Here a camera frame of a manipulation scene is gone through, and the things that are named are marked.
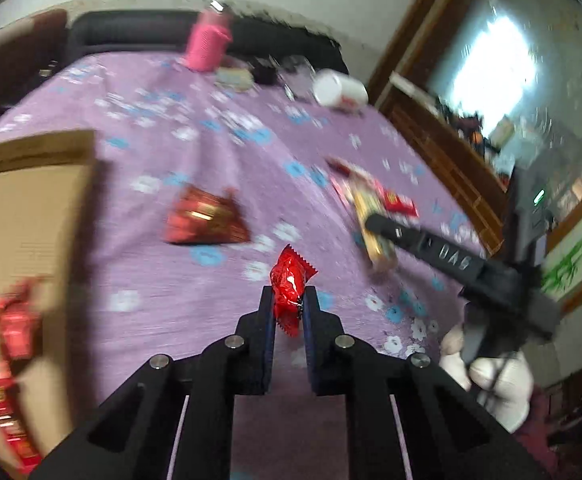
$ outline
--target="black headboard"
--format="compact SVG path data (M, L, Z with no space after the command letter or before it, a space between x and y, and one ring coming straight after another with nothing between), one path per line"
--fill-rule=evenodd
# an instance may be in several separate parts
M100 52L166 50L183 52L197 20L192 10L102 10L79 17L69 31L63 64ZM281 60L301 55L316 70L332 68L349 73L340 44L305 28L254 17L235 17L228 53L237 57Z

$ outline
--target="red packaging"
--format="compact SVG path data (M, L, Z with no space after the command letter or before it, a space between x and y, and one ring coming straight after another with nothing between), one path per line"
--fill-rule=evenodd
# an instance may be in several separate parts
M356 164L351 164L350 162L337 157L327 157L326 161L332 170L347 177L359 178L371 189L374 189L387 212L399 213L401 215L418 218L418 209L413 203L413 200L405 195L398 195L390 189L386 189L380 181L368 171Z
M14 386L13 379L0 379L0 430L20 459L20 472L28 475L42 462L42 457L27 437L24 425L18 417Z
M300 330L302 295L306 282L318 271L291 245L287 245L271 269L271 285L274 292L273 314L282 330L292 337Z
M0 339L4 360L32 359L33 339L40 315L31 310L33 286L43 277L27 278L0 296Z
M233 195L215 196L188 186L167 218L164 240L170 244L248 242L251 235Z

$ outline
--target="wooden cabinet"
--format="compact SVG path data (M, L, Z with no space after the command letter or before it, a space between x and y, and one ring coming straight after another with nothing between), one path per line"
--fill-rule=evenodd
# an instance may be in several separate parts
M474 225L489 254L502 244L506 190L474 150L417 101L392 88L380 107Z

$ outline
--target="glass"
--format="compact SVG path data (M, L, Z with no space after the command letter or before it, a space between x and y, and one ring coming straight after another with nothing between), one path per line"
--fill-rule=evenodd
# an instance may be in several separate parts
M541 158L557 220L581 200L579 1L475 0L426 89L453 110L484 117L483 135L502 148L495 171Z

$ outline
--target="metal screw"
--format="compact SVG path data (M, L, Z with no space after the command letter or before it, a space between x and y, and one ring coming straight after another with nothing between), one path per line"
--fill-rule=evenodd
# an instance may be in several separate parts
M349 334L341 334L335 338L335 344L339 348L351 348L356 340Z
M244 337L241 335L233 334L229 335L228 338L225 339L225 345L228 348L240 348L244 344Z
M154 355L149 361L151 368L155 368L156 370L164 368L167 364L169 364L169 356L164 354Z
M431 358L427 354L412 354L411 364L416 368L426 368L431 364Z

